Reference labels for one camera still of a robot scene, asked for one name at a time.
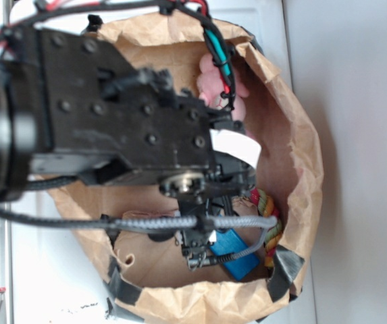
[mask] brown paper bag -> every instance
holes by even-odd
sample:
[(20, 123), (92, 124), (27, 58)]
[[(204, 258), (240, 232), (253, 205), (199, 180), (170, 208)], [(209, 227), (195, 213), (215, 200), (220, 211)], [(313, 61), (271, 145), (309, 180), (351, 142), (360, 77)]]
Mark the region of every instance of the brown paper bag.
[[(122, 232), (114, 252), (103, 230), (75, 231), (116, 304), (127, 310), (125, 315), (146, 323), (246, 323), (277, 311), (301, 293), (319, 221), (324, 174), (315, 128), (278, 68), (252, 44), (253, 37), (233, 24), (215, 23), (235, 45), (234, 66), (251, 92), (245, 99), (244, 124), (262, 145), (257, 186), (274, 198), (284, 234), (272, 277), (267, 277), (262, 252), (258, 268), (238, 283), (222, 266), (191, 273), (173, 240), (156, 243), (146, 235)], [(105, 24), (98, 36), (113, 43), (136, 68), (167, 68), (177, 91), (186, 87), (197, 95), (199, 60), (207, 52), (202, 34), (190, 17), (156, 13)], [(178, 209), (176, 200), (163, 197), (154, 186), (73, 184), (50, 194), (61, 215), (74, 219), (96, 219), (102, 213), (167, 215)], [(242, 233), (251, 242), (256, 235), (255, 229)]]

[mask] pink plush toy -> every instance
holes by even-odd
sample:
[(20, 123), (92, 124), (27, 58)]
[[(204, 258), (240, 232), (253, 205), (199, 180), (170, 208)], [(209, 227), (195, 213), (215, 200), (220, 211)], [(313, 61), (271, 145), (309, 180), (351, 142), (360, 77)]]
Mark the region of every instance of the pink plush toy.
[[(199, 62), (201, 75), (198, 77), (197, 86), (199, 89), (199, 98), (205, 101), (205, 104), (210, 108), (221, 109), (228, 103), (227, 99), (220, 97), (220, 93), (224, 91), (220, 72), (213, 64), (213, 56), (210, 53), (202, 56)], [(234, 101), (234, 110), (232, 111), (233, 120), (244, 120), (246, 117), (246, 106), (242, 98), (249, 96), (249, 90), (241, 82), (238, 71), (234, 69), (236, 96)]]

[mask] bolt head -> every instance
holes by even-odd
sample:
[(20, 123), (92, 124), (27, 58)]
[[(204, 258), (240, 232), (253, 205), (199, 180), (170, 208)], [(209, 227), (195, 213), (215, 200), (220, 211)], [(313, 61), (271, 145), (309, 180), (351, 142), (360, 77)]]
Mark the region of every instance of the bolt head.
[(93, 113), (95, 113), (96, 115), (99, 115), (99, 116), (105, 115), (105, 112), (106, 112), (105, 107), (98, 104), (98, 103), (92, 104), (91, 110), (93, 111)]
[(63, 47), (66, 44), (64, 40), (64, 36), (61, 34), (53, 35), (51, 38), (51, 42), (52, 44), (54, 44), (56, 47), (59, 47), (59, 48)]
[(86, 39), (83, 44), (84, 50), (88, 53), (95, 53), (97, 51), (97, 44), (93, 39)]
[(157, 139), (156, 135), (154, 135), (154, 134), (149, 134), (149, 135), (147, 136), (147, 142), (148, 142), (149, 144), (151, 144), (151, 145), (156, 145), (156, 144), (157, 144), (157, 141), (158, 141), (158, 139)]
[(72, 105), (66, 100), (61, 100), (60, 102), (58, 102), (58, 107), (65, 113), (69, 113), (72, 111)]
[(150, 105), (145, 105), (144, 107), (142, 107), (142, 110), (146, 115), (152, 115), (154, 112), (153, 106), (150, 106)]
[(195, 146), (199, 147), (200, 149), (205, 147), (205, 139), (202, 136), (196, 136), (193, 142)]

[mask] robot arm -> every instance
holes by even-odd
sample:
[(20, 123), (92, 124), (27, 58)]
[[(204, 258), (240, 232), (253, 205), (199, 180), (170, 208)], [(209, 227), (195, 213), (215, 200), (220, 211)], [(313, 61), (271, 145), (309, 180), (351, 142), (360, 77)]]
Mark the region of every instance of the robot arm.
[[(158, 3), (165, 14), (175, 8), (188, 12), (177, 1), (134, 5), (151, 3)], [(110, 6), (94, 6), (93, 11)], [(51, 12), (38, 16), (44, 20), (53, 16)], [(201, 20), (206, 40), (211, 35), (207, 41), (211, 52), (220, 46), (229, 57), (207, 13), (189, 14)], [(64, 180), (92, 186), (157, 184), (163, 195), (178, 199), (181, 217), (137, 223), (112, 218), (48, 221), (1, 209), (0, 216), (53, 227), (180, 230), (182, 253), (191, 269), (241, 257), (207, 256), (213, 230), (262, 227), (265, 233), (274, 225), (272, 218), (216, 217), (218, 211), (210, 207), (210, 201), (217, 200), (225, 215), (233, 215), (230, 198), (247, 195), (255, 183), (255, 163), (218, 143), (218, 134), (225, 132), (246, 138), (242, 123), (232, 121), (230, 114), (234, 82), (229, 59), (215, 56), (224, 70), (222, 80), (228, 85), (224, 95), (229, 98), (228, 107), (216, 111), (188, 90), (176, 94), (167, 70), (136, 70), (109, 43), (37, 30), (33, 26), (37, 21), (32, 17), (0, 33), (12, 56), (0, 60), (0, 202), (18, 199), (30, 188), (62, 186)], [(60, 178), (36, 186), (27, 180), (30, 174)]]

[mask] white surface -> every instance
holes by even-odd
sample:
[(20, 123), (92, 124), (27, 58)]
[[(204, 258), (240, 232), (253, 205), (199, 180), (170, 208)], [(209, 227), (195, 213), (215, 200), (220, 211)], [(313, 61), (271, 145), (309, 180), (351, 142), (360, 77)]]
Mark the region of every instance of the white surface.
[[(26, 15), (31, 0), (21, 0), (12, 12)], [(276, 0), (209, 1), (213, 17), (240, 24), (257, 35), (265, 54), (282, 68), (290, 82), (282, 3)], [(110, 18), (101, 14), (105, 21)], [(123, 13), (113, 19), (127, 18)], [(50, 26), (60, 28), (59, 22)], [(86, 15), (64, 20), (62, 28), (80, 32)], [(29, 194), (15, 208), (38, 215), (56, 215), (46, 194)], [(24, 225), (13, 228), (15, 323), (106, 323), (106, 291), (73, 235), (65, 230), (40, 229)], [(118, 320), (118, 323), (129, 323)], [(269, 316), (267, 324), (314, 324), (313, 288), (308, 271), (303, 293), (296, 302)]]
[(213, 150), (232, 155), (257, 168), (261, 145), (256, 140), (230, 130), (210, 130), (210, 134)]
[(326, 172), (317, 322), (387, 323), (387, 1), (285, 5), (294, 91)]

